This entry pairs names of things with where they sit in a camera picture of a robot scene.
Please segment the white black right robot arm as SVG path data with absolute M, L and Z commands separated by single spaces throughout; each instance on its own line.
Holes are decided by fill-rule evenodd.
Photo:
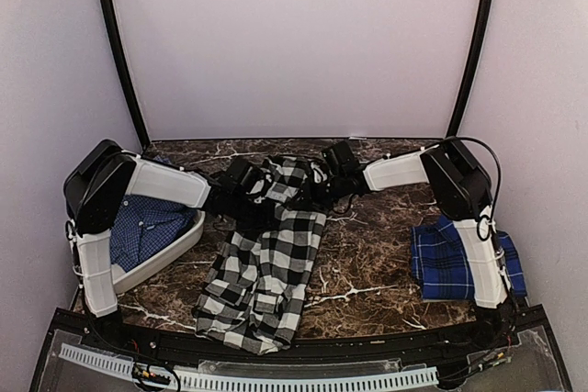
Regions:
M 465 143 L 449 137 L 408 153 L 360 163 L 347 141 L 322 151 L 311 173 L 311 200 L 331 207 L 344 196 L 363 196 L 403 185 L 428 184 L 436 205 L 466 258 L 475 304 L 497 309 L 512 292 L 494 223 L 498 188 Z

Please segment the black white checked shirt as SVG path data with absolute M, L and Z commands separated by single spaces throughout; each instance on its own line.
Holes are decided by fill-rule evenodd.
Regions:
M 290 347 L 326 224 L 311 190 L 326 166 L 310 157 L 270 156 L 244 195 L 270 218 L 237 227 L 221 245 L 197 304 L 195 333 L 256 355 Z

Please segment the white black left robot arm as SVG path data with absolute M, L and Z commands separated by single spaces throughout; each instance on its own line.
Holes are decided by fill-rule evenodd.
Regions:
M 66 232 L 85 305 L 100 318 L 93 328 L 95 338 L 111 352 L 123 351 L 130 343 L 129 330 L 108 316 L 118 309 L 109 238 L 124 197 L 148 196 L 231 218 L 239 228 L 271 230 L 276 224 L 272 202 L 254 201 L 254 187 L 262 180 L 260 168 L 243 158 L 209 176 L 144 159 L 113 140 L 101 140 L 63 185 Z

